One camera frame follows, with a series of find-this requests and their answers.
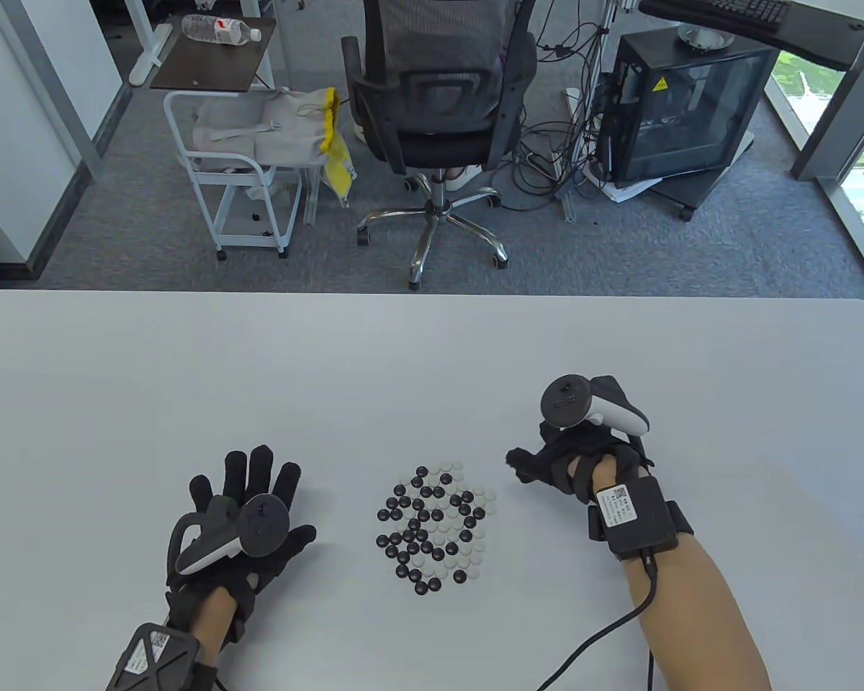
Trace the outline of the person's right hand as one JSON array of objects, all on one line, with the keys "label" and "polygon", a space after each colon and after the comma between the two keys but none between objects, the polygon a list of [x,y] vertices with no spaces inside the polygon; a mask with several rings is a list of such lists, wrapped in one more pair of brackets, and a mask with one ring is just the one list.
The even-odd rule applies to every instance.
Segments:
[{"label": "person's right hand", "polygon": [[541,482],[588,504],[600,491],[649,473],[654,466],[639,440],[616,437],[606,425],[589,422],[561,429],[547,421],[539,425],[540,451],[512,448],[505,455],[518,480]]}]

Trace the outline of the person's left hand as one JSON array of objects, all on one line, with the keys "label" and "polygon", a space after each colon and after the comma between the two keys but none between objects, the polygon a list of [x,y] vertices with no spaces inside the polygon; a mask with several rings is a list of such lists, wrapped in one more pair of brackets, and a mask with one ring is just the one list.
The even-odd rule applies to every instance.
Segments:
[{"label": "person's left hand", "polygon": [[[254,448],[251,453],[229,452],[225,457],[222,496],[243,506],[258,494],[270,494],[279,498],[289,509],[297,491],[301,469],[295,463],[285,463],[275,482],[271,483],[273,460],[273,451],[266,445]],[[234,599],[235,611],[229,619],[222,644],[238,642],[255,609],[256,596],[280,576],[288,562],[313,543],[316,536],[314,526],[301,525],[291,530],[282,545],[271,555],[227,557],[191,575],[177,574],[175,559],[170,556],[166,565],[169,625],[179,631],[189,631],[197,625],[202,606],[211,599],[215,590],[223,589]]]}]

